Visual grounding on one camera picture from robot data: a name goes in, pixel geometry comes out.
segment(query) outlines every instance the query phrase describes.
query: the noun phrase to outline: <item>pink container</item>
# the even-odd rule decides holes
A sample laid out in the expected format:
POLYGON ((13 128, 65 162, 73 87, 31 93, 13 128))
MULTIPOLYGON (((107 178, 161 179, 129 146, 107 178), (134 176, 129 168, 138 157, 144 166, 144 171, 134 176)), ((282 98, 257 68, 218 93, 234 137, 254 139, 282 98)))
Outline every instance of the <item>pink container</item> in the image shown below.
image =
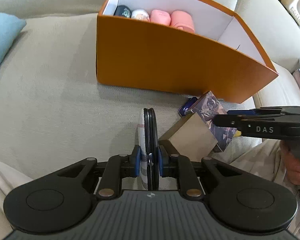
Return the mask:
POLYGON ((170 26, 186 32, 194 33, 194 24, 190 14, 184 11, 174 11, 171 14, 170 26))
POLYGON ((170 25, 170 15, 165 11, 153 10, 150 16, 150 22, 159 23, 163 25, 170 25))

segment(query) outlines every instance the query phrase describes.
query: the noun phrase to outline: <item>blue cushion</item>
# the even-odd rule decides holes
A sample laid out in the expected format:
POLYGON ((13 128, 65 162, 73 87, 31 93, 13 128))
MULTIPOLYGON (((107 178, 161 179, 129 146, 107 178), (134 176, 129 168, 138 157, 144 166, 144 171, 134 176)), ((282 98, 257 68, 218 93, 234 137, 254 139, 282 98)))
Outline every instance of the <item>blue cushion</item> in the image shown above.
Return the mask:
POLYGON ((26 26, 25 20, 0 13, 0 63, 24 26, 26 26))

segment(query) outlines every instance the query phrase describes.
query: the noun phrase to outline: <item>metal screw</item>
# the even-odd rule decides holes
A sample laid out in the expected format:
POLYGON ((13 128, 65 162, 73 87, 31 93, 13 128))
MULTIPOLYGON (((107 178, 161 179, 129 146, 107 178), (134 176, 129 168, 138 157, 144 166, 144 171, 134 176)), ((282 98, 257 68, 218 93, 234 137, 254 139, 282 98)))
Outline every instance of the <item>metal screw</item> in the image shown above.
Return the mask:
POLYGON ((201 190, 196 189, 196 188, 192 188, 192 189, 187 190, 187 195, 189 197, 200 197, 201 194, 202 194, 201 190))
POLYGON ((103 188, 99 190, 99 195, 102 197, 111 197, 114 194, 114 191, 110 188, 103 188))

